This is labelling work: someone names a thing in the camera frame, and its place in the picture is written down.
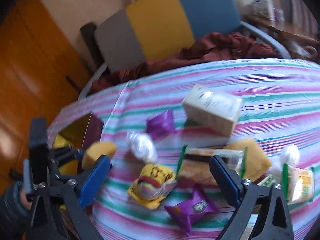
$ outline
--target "hand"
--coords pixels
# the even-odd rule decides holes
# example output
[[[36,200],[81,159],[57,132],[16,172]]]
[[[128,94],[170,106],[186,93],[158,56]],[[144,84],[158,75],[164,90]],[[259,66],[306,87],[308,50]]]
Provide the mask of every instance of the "hand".
[[[31,206],[32,206],[32,202],[28,202],[27,200],[27,196],[26,196],[26,191],[24,189],[24,187],[22,188],[21,192],[20,192],[20,200],[22,205],[27,209],[27,210],[31,210]]]

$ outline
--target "striped cloth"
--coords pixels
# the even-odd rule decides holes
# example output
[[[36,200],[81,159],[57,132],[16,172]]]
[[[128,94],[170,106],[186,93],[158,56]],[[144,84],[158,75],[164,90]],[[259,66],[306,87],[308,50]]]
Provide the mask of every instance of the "striped cloth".
[[[230,139],[186,121],[181,101],[195,84],[243,98]],[[303,60],[249,59],[199,64],[129,81],[62,109],[48,129],[49,143],[62,128],[92,111],[105,122],[101,141],[111,140],[119,147],[93,203],[92,221],[105,239],[215,239],[234,211],[217,187],[206,187],[220,213],[194,224],[192,235],[185,237],[163,206],[190,198],[187,183],[180,181],[157,210],[147,210],[129,198],[126,190],[143,164],[128,152],[126,133],[145,131],[147,118],[169,108],[178,133],[155,144],[158,162],[174,170],[185,144],[222,147],[253,137],[271,159],[285,145],[296,144],[301,153],[298,167],[314,166],[316,172],[313,202],[289,206],[294,239],[306,235],[320,212],[320,66]]]

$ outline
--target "metal screw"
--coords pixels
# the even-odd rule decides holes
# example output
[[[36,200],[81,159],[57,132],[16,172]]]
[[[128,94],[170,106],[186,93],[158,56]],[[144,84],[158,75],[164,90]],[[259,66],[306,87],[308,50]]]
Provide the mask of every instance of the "metal screw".
[[[247,185],[247,186],[250,186],[252,184],[252,181],[249,180],[249,179],[244,179],[243,180],[243,184]]]
[[[281,185],[279,183],[275,183],[275,188],[281,189]]]
[[[44,188],[45,187],[45,182],[41,182],[41,183],[39,183],[39,186],[38,186],[39,188]]]
[[[69,180],[68,180],[68,184],[71,185],[71,186],[72,186],[72,185],[75,185],[76,183],[77,183],[77,180],[76,180],[76,179],[69,179]]]

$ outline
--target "chair backrest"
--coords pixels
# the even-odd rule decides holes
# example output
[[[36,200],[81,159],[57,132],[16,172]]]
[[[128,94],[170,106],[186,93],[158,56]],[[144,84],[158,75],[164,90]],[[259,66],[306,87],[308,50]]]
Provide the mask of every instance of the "chair backrest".
[[[115,71],[164,59],[207,33],[239,26],[233,0],[139,0],[104,21],[95,39]]]

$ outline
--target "wooden cabinet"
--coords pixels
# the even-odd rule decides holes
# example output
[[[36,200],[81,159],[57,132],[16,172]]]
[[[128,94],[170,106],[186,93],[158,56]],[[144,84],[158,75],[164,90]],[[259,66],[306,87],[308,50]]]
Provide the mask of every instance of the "wooden cabinet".
[[[0,193],[8,171],[22,171],[28,130],[36,116],[48,124],[77,100],[89,80],[78,54],[40,0],[18,0],[0,26]]]

